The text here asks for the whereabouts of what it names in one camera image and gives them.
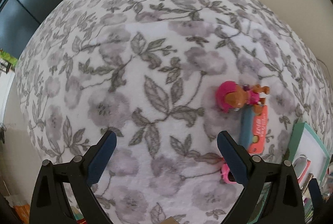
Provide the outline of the pale blue oval device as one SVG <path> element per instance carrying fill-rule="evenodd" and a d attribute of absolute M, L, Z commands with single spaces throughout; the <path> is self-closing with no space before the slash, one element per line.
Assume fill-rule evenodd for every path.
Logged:
<path fill-rule="evenodd" d="M 293 168 L 296 174 L 297 178 L 300 178 L 303 171 L 305 170 L 307 166 L 307 158 L 304 156 L 299 156 L 294 162 L 293 162 Z"/>

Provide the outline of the teal shallow box lid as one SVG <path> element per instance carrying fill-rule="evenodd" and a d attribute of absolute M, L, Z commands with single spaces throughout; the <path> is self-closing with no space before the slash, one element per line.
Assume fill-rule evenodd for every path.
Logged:
<path fill-rule="evenodd" d="M 303 186 L 309 173 L 313 173 L 314 178 L 321 183 L 331 158 L 323 142 L 306 122 L 293 126 L 286 156 L 292 165 L 299 156 L 307 158 L 307 166 L 300 178 L 297 178 L 300 186 Z"/>

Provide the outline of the pink round toy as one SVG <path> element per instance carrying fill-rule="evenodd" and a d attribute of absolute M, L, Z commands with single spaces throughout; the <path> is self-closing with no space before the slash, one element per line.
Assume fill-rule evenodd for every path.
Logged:
<path fill-rule="evenodd" d="M 229 166 L 226 164 L 226 161 L 222 159 L 222 165 L 220 169 L 221 178 L 226 184 L 237 184 L 232 172 L 230 171 Z"/>

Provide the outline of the orange blue carrot knife toy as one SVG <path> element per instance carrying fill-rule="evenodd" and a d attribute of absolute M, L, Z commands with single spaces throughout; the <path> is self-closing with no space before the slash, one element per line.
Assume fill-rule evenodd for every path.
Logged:
<path fill-rule="evenodd" d="M 262 113 L 256 115 L 252 107 L 245 107 L 241 116 L 238 144 L 250 154 L 263 153 L 267 133 L 268 108 L 263 106 Z"/>

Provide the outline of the pink dog figurine toy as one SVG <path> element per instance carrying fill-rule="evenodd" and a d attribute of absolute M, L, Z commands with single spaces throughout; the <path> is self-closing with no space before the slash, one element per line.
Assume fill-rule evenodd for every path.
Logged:
<path fill-rule="evenodd" d="M 234 81 L 225 81 L 217 89 L 215 99 L 218 107 L 224 113 L 250 106 L 256 115 L 260 115 L 265 106 L 266 98 L 260 94 L 269 95 L 270 87 L 255 84 L 241 86 Z"/>

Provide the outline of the floral grey blanket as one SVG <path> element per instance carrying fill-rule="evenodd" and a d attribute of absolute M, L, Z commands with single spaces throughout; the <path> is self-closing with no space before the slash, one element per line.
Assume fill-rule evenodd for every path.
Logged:
<path fill-rule="evenodd" d="M 237 138 L 222 82 L 270 87 L 264 160 L 279 163 L 306 122 L 332 150 L 332 89 L 315 55 L 258 0 L 63 0 L 16 68 L 40 158 L 70 161 L 112 129 L 93 185 L 114 223 L 218 223 L 242 187 L 220 176 L 216 136 Z"/>

